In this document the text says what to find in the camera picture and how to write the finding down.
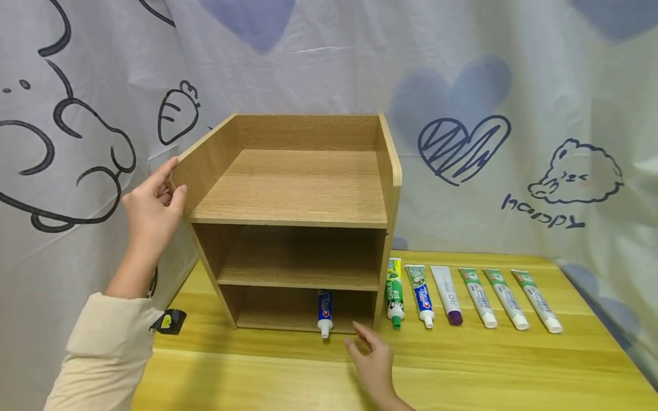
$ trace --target toothpaste tube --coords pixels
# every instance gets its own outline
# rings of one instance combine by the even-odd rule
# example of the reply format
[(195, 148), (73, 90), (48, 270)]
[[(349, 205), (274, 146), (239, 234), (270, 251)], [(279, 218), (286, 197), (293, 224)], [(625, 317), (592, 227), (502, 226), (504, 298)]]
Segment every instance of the toothpaste tube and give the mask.
[(402, 301), (402, 281), (400, 280), (402, 260), (390, 258), (388, 260), (388, 279), (386, 280), (386, 316), (393, 322), (394, 329), (400, 329), (405, 319), (405, 307)]
[(322, 338), (329, 338), (329, 330), (334, 327), (334, 292), (331, 290), (318, 291), (318, 328)]
[(452, 275), (450, 268), (445, 266), (430, 266), (434, 283), (439, 290), (441, 301), (443, 301), (443, 309), (445, 315), (448, 317), (448, 322), (451, 326), (458, 326), (463, 322), (461, 317), (461, 308), (459, 308), (459, 301), (455, 293), (455, 286), (452, 282)]
[(563, 330), (562, 325), (557, 320), (555, 313), (548, 306), (544, 296), (537, 289), (537, 285), (532, 281), (530, 273), (522, 270), (512, 270), (512, 274), (514, 274), (514, 278), (517, 279), (523, 292), (526, 293), (528, 300), (530, 300), (535, 311), (539, 314), (548, 332), (551, 334), (560, 334)]
[(464, 279), (468, 293), (473, 299), (473, 304), (475, 304), (475, 308), (478, 310), (484, 327), (496, 328), (498, 321), (495, 319), (494, 311), (492, 310), (492, 305), (489, 303), (487, 294), (484, 293), (484, 288), (482, 288), (482, 283), (480, 283), (480, 279), (478, 278), (477, 270), (475, 268), (459, 268), (459, 273)]
[(425, 322), (425, 328), (432, 328), (434, 311), (432, 311), (432, 300), (427, 290), (425, 280), (425, 266), (422, 264), (405, 264), (411, 287), (416, 295), (416, 304), (418, 305), (418, 317)]
[(505, 311), (507, 312), (509, 319), (514, 323), (514, 326), (521, 331), (530, 328), (526, 316), (523, 314), (517, 299), (514, 298), (512, 290), (509, 289), (505, 278), (500, 274), (500, 270), (484, 268), (483, 271), (498, 296), (498, 299), (503, 304), (503, 307), (505, 307)]

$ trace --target white curtain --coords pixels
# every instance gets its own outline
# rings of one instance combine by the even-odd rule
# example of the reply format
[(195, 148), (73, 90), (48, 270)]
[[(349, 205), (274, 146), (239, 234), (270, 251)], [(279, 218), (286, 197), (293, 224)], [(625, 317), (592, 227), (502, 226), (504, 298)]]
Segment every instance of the white curtain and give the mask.
[[(8, 409), (43, 404), (113, 273), (120, 193), (231, 112), (386, 112), (395, 246), (554, 258), (655, 383), (655, 0), (22, 0), (0, 23)], [(194, 259), (181, 233), (159, 305)]]

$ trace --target top shelf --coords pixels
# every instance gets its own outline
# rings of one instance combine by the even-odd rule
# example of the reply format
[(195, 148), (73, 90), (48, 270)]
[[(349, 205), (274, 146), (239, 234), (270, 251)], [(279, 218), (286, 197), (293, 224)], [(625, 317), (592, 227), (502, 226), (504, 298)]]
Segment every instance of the top shelf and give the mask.
[(386, 228), (374, 151), (244, 149), (191, 222)]
[(401, 170), (379, 115), (234, 114), (178, 157), (191, 223), (389, 229)]

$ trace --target shelf board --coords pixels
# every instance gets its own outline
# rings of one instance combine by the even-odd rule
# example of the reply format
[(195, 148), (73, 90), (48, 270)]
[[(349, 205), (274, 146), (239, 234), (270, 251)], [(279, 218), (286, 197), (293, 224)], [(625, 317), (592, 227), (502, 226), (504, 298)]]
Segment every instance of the shelf board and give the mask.
[(217, 275), (217, 282), (377, 291), (380, 276), (376, 261), (378, 231), (244, 226)]
[(191, 222), (386, 228), (374, 151), (244, 149)]
[[(245, 287), (237, 325), (244, 328), (318, 330), (317, 290)], [(335, 291), (332, 333), (354, 334), (352, 321), (372, 327), (372, 295), (360, 291)]]

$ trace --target cream sleeve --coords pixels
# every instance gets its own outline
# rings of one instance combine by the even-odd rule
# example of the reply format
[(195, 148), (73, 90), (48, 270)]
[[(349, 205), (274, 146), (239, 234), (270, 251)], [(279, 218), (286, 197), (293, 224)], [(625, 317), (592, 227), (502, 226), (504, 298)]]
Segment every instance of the cream sleeve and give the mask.
[(149, 327), (162, 313), (149, 299), (90, 296), (44, 411), (129, 410), (153, 355)]

